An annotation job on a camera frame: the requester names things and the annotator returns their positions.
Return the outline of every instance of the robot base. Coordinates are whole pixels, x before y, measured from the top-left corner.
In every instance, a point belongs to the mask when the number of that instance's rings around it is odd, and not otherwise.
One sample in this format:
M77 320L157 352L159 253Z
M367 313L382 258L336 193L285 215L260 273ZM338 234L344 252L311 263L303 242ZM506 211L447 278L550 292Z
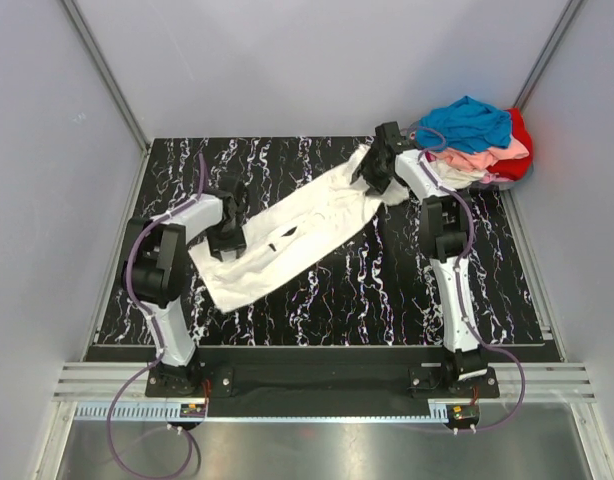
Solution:
M409 369L409 390L415 398L473 398L474 387L478 387L479 398L500 398L496 372L492 367L487 373L463 381L449 381L444 377L442 367L412 367Z
M233 369L206 368L199 350L186 366L172 367L163 363L149 371L145 396L150 398L204 397L203 380L208 380L212 397L229 397L233 384Z

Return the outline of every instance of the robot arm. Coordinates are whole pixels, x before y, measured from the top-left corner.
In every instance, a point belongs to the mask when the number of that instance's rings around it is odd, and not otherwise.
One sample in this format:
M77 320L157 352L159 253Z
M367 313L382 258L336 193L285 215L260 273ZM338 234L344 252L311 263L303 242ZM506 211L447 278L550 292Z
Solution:
M157 368L163 383L177 383L178 390L186 385L200 384L197 365L192 361L196 346L187 332L181 307L185 286L187 245L205 232L211 254L219 260L239 257L246 248L242 230L248 206L243 182L226 179L218 190L206 190L200 198L192 196L191 206L163 221L141 243L132 267L132 287L138 299L152 314L141 312L154 339L156 322L164 345L164 356ZM116 269L116 282L122 288L129 253L140 233L153 221L134 217L127 223L121 254Z
M470 324L476 330L467 273L469 260L459 260L467 244L468 218L459 202L447 192L455 190L442 186L426 160L418 159L420 152L414 147L412 141L402 137L397 123L380 125L352 181L362 176L370 194L383 193L396 177L407 184L422 204L420 247L430 258L438 282L445 326L442 376L446 385L453 386L487 373L479 342L467 326ZM460 195L471 204L466 193Z

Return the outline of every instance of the white wall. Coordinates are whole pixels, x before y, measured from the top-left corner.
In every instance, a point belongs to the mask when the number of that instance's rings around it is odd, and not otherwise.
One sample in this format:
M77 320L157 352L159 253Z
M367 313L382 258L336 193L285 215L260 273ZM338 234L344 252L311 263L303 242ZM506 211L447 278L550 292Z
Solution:
M77 0L148 136L349 135L514 102L565 0Z
M614 0L587 2L525 117L536 171L515 192L524 226L614 443Z
M140 153L56 0L0 0L0 480L28 478Z

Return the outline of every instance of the metal frame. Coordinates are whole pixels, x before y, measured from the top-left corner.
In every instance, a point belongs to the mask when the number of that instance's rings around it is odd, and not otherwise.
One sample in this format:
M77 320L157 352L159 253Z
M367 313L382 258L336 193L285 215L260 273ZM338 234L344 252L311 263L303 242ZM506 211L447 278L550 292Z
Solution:
M118 111L125 120L127 124L127 128L131 131L136 143L140 147L142 151L146 151L150 140L143 132L138 120L136 120L136 116L132 112L129 104L127 103L127 99L123 95L123 92L120 90L114 75L105 60L105 57L102 54L100 47L98 46L98 42L91 31L91 28L87 24L84 15L80 11L80 7L77 5L75 0L59 0L60 4L63 6L65 13L69 17L72 26L76 29L78 36L83 42L85 50L89 54L92 64L98 74L100 75L101 80L107 87L107 91L109 95L113 99L116 107L118 107Z
M553 339L558 347L558 352L562 361L567 361L567 354L562 343L562 337L558 332L557 323L554 321L553 307L547 296L547 291L543 282L543 277L540 273L536 254L531 246L529 238L525 230L522 228L523 221L521 212L517 207L512 190L500 192L501 201L505 212L507 213L507 221L511 229L512 237L518 252L518 258L525 273L529 293L531 294L534 303L534 309L538 316L538 321L543 329L543 338L545 340Z
M520 110L525 108L529 101L529 97L534 93L538 81L545 73L547 65L551 62L551 59L554 57L558 47L565 38L565 34L569 30L569 27L571 27L586 2L587 0L569 0L569 2L567 2L547 42L545 42L542 51L538 55L534 66L529 72L523 88L520 90L518 97L516 97L516 101L514 102L515 107Z
M481 399L483 404L513 403L518 396L520 375L511 363L492 364L496 369L501 397ZM54 418L47 442L42 452L34 478L54 480L67 446L71 425L79 420L102 421L118 388L142 363L68 363L63 368L54 394ZM614 460L600 423L596 398L589 382L585 366L580 363L525 363L527 384L526 402L565 403L572 410L574 420L584 447L584 453L595 480L614 480ZM171 412L183 403L203 404L203 398L146 398L145 373L130 386L118 408L124 420L162 421L165 418L157 411ZM448 403L455 399L437 398L429 401L430 413L421 417L212 417L207 422L265 422L265 423L443 423L446 421Z
M138 194L140 193L140 187L142 185L145 172L147 170L147 164L149 163L150 155L151 144L148 146L148 148L142 155L140 167L136 172L136 176L134 177L132 186L130 188L129 196L127 197L127 202L125 203L125 207L123 208L121 221L118 227L118 231L116 232L116 238L114 239L114 246L112 247L112 254L109 257L109 262L107 263L107 267L105 269L105 279L103 280L100 291L98 292L96 311L94 312L92 321L90 322L91 327L89 334L87 335L87 342L83 346L82 353L80 356L81 360L85 358L87 350L96 341L98 330L100 329L100 326L105 318L107 302L109 300L111 290L114 286L114 275L116 274L118 256L120 255L120 249L122 247L125 226L127 225L127 221L132 217L134 208L136 207L136 201L138 199Z

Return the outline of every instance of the purple cable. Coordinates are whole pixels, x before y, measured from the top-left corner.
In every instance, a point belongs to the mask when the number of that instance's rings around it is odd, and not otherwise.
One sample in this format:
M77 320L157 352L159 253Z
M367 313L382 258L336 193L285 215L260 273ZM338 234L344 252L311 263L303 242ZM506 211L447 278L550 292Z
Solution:
M438 131L434 130L433 128L428 128L428 127L417 127L416 129L414 129L414 131L411 133L411 138L414 138L415 134L416 134L416 130L426 130L428 132L433 133L434 135L437 135L438 138L442 139L442 143L440 145L437 145L435 147L428 147L423 149L420 154L418 154L418 164L420 165L420 167L424 170L425 175L427 175L427 177L429 177L429 179L431 180L431 182L442 192L447 193L448 195L451 195L452 197L454 197L454 199L456 199L456 201L460 204L460 206L462 207L462 209L465 211L465 213L467 214L467 219L468 219L468 225L469 225L469 235L467 237L467 245L465 245L465 249L461 252L461 254L458 256L458 258L456 259L456 263L454 264L454 268L456 270L455 274L456 274L456 288L458 289L458 303L460 305L460 313L462 314L463 318L467 318L467 309L465 308L465 302L463 301L463 291L462 291L462 287L460 285L460 272L458 271L458 268L460 266L460 260L463 258L467 258L469 256L469 252L471 251L473 245L474 245L474 238L475 238L475 229L474 229L474 217L471 214L471 209L469 208L469 205L467 205L467 202L465 202L465 200L458 194L456 193L455 190L451 190L449 188L444 187L443 185L440 185L438 180L436 180L436 177L431 173L429 167L427 166L427 161L423 160L423 157L425 155L425 153L427 153L430 150L434 150L434 151L440 151L442 150L445 145L447 144L447 141L445 139L445 137ZM520 363L520 361L518 360L518 358L516 358L516 356L511 353L508 352L507 350L504 350L502 348L498 348L498 347L493 347L491 345L489 345L488 343L485 343L485 341L482 339L482 337L480 336L480 334L478 333L478 331L469 323L469 322L465 322L465 325L467 325L467 328L469 329L469 332L474 336L474 338L478 341L478 343L485 349L485 350L489 350L490 352L493 353L499 353L501 355L506 356L507 358L509 358L512 362L514 362L516 364L516 366L518 367L518 373L520 374L520 394L518 395L518 401L516 402L516 405L514 405L514 407L511 409L511 411L507 414L507 416L505 418L503 418L502 420L499 420L495 423L492 423L491 425L487 425L485 427L481 427L478 430L479 431L491 431L494 430L502 425L505 425L506 423L510 422L518 413L518 410L520 409L520 406L523 403L523 400L525 399L525 387L526 387L526 378L525 378L525 369L523 368L522 364Z
M132 440L132 442L129 445L126 445L122 449L116 450L116 451L117 451L118 455L122 457L127 452L131 451L134 447L136 447L137 445L140 445L146 439L148 439L150 437L153 437L157 433L164 432L165 430L169 430L169 428L167 426L160 426L160 427L152 428L151 430L147 430L140 437L135 438L134 440ZM92 442L91 442L91 440L87 439L87 435L85 435L85 438L83 439L83 443L85 443L84 448L85 448L86 451L93 450L93 447L91 446ZM196 449L197 452L200 449L200 447L198 447L198 442L196 442L195 438L194 438L194 448ZM115 461L114 457L111 456L111 455L106 457L106 458L104 458L104 459L92 458L87 453L85 453L85 456L87 456L88 460L91 463L93 463L94 465L105 465L105 464L107 464L109 462Z
M123 393L125 393L125 390L127 390L127 388L132 383L134 383L138 377L140 377L145 372L148 372L153 367L158 365L163 359L163 357L165 356L165 345L164 345L163 333L160 330L160 326L158 325L158 322L156 322L156 319L154 317L154 311L151 308L149 308L147 305L142 303L136 296L136 293L134 292L134 288L132 284L132 271L134 267L134 262L136 261L136 257L138 256L138 249L140 248L141 243L147 237L147 235L149 235L149 233L152 230L154 230L154 228L162 224L165 220L173 218L174 216L185 211L187 208L191 207L192 205L194 205L200 200L200 197L203 193L203 188L205 186L205 179L207 176L207 165L205 164L205 158L203 157L203 154L201 152L198 152L197 158L200 164L200 180L198 182L198 192L197 192L196 198L191 198L183 202L181 205L178 205L177 207L175 207L171 212L161 215L156 220L154 220L152 223L150 223L147 226L147 228L145 228L142 232L140 232L140 235L138 235L138 238L134 242L134 245L131 247L131 251L129 252L129 257L127 259L127 269L125 271L125 286L127 287L127 294L129 295L129 298L134 302L134 304L139 309L143 310L149 316L149 320L151 321L154 327L154 332L156 333L156 338L154 340L156 341L157 355L156 355L156 358L151 363L147 364L146 367L140 369L129 380L127 380L127 382L125 382L125 384L122 387L120 387L120 390L118 390L118 393L116 393L116 396L112 400L111 405L109 406L109 412L107 413L107 419L106 419L107 443L109 445L109 451L111 452L111 455L114 461L118 464L118 466L121 469L123 469L126 473L129 473L130 475L133 475L136 478L141 478L143 480L174 480L178 478L185 471L185 469L189 466L189 463L191 462L193 446L196 443L196 440L194 439L194 437L192 437L192 435L187 430L181 430L183 434L185 435L185 438L187 439L187 444L189 446L189 450L187 452L187 458L185 459L181 467L178 470L176 470L174 473L172 473L171 475L166 475L164 477L150 477L147 475L142 475L138 472L135 472L134 470L129 468L127 465L125 465L123 460L120 458L120 455L116 451L116 448L114 447L114 440L112 438L112 432L111 432L111 416L116 407L116 404L118 403L118 400L120 400L120 397L123 395Z

